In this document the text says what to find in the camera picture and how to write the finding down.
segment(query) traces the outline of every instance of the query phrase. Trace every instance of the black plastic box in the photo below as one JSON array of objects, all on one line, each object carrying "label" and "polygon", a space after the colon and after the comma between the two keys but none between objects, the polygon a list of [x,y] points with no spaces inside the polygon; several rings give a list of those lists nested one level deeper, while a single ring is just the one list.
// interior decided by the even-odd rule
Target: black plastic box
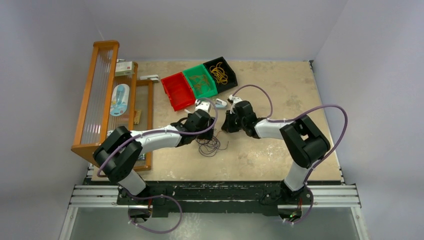
[{"label": "black plastic box", "polygon": [[[218,93],[222,93],[222,92],[224,92],[228,89],[231,89],[231,88],[238,86],[236,74],[231,69],[230,65],[228,65],[228,63],[224,59],[224,57],[218,57],[217,59],[207,61],[207,62],[203,63],[203,65],[206,68],[207,72],[212,76],[213,81],[215,82],[215,85],[216,85],[216,90],[218,91]],[[224,73],[226,75],[226,78],[225,78],[226,84],[225,84],[225,80],[220,82],[220,79],[222,79],[222,78],[217,77],[215,75],[217,72],[214,71],[214,69],[217,66],[224,71]]]}]

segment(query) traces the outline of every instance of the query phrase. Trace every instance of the orange string in green bin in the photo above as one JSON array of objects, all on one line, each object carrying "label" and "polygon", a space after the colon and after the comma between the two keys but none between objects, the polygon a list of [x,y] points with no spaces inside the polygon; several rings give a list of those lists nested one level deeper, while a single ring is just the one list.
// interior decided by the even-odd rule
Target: orange string in green bin
[{"label": "orange string in green bin", "polygon": [[209,71],[214,75],[218,84],[226,85],[228,83],[228,76],[224,69],[222,69],[221,64],[223,64],[223,62],[220,61],[216,66],[210,66]]},{"label": "orange string in green bin", "polygon": [[196,92],[200,94],[202,94],[202,87],[203,86],[207,86],[209,89],[206,92],[209,92],[211,90],[211,83],[208,81],[208,78],[206,77],[205,74],[202,75],[193,75],[188,77],[188,79],[190,79],[190,81],[194,82],[193,84],[193,88],[195,89]]}]

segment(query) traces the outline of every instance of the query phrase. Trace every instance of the red plastic box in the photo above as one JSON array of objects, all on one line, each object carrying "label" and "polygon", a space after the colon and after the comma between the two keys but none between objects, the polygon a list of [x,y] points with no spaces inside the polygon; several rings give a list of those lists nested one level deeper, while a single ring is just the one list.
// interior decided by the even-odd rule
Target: red plastic box
[{"label": "red plastic box", "polygon": [[163,78],[163,89],[174,109],[178,111],[195,104],[195,95],[182,72]]}]

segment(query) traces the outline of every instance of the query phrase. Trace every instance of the green plastic box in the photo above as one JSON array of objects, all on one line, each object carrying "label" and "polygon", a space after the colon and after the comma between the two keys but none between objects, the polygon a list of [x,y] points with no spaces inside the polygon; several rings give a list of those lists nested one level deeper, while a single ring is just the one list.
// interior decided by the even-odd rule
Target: green plastic box
[{"label": "green plastic box", "polygon": [[203,64],[186,69],[182,73],[193,89],[196,99],[210,98],[218,94],[214,79]]}]

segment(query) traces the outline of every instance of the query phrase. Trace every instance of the table top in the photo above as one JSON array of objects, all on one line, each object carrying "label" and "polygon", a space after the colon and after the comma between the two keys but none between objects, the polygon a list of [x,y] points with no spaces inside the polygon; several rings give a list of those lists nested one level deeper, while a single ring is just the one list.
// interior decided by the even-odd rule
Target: table top
[{"label": "table top", "polygon": [[[140,61],[138,76],[158,74],[161,78],[202,64],[202,61]],[[321,105],[320,96],[310,65],[306,61],[228,61],[234,70],[238,86],[255,84],[263,88],[273,103],[272,119],[289,119],[304,111]],[[236,88],[218,94],[216,98],[226,100]],[[270,113],[266,96],[258,89],[246,87],[237,93],[249,101],[258,117]],[[153,128],[161,128],[186,117],[183,110],[175,112],[161,83],[154,86]],[[322,109],[309,116],[332,142],[327,120]],[[225,110],[218,110],[215,128],[221,130]],[[153,152],[152,169],[140,172],[145,180],[153,181],[277,181],[289,173],[292,158],[282,140],[254,139],[244,131],[220,132],[221,146],[215,156],[205,157],[199,153],[197,142],[177,148],[163,148]],[[320,164],[309,180],[340,181],[341,175],[336,154]]]}]

